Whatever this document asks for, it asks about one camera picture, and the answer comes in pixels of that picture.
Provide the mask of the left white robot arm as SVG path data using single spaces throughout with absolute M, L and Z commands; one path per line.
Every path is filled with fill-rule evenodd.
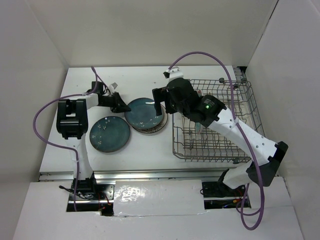
M 89 129 L 88 110 L 99 106 L 110 108 L 113 113 L 125 113 L 131 109 L 116 91 L 117 83 L 112 83 L 104 90 L 102 82 L 91 83 L 91 89 L 82 94 L 74 94 L 58 101 L 56 129 L 65 140 L 65 149 L 71 151 L 73 161 L 73 181 L 71 192 L 82 194 L 86 199 L 97 197 L 94 171 L 90 165 L 86 133 Z

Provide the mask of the dark teal plate top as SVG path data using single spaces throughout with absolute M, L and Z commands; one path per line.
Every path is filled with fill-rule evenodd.
M 164 115 L 157 115 L 154 104 L 154 100 L 147 97 L 132 100 L 128 104 L 131 111 L 124 113 L 126 121 L 132 127 L 142 130 L 157 126 L 164 119 Z

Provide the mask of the red teal floral plate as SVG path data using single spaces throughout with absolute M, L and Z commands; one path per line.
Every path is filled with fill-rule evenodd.
M 202 90 L 198 89 L 197 90 L 197 94 L 199 97 L 203 96 Z M 196 134 L 201 134 L 201 132 L 203 131 L 203 125 L 201 125 L 199 122 L 195 123 L 195 133 Z

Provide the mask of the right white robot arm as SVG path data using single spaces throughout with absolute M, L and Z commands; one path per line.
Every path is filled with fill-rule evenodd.
M 216 187 L 223 196 L 230 196 L 242 185 L 271 185 L 288 145 L 274 142 L 245 124 L 223 102 L 212 95 L 199 95 L 189 80 L 176 78 L 167 86 L 152 90 L 154 108 L 160 115 L 161 103 L 168 114 L 180 113 L 192 122 L 213 130 L 243 150 L 251 162 L 225 170 Z

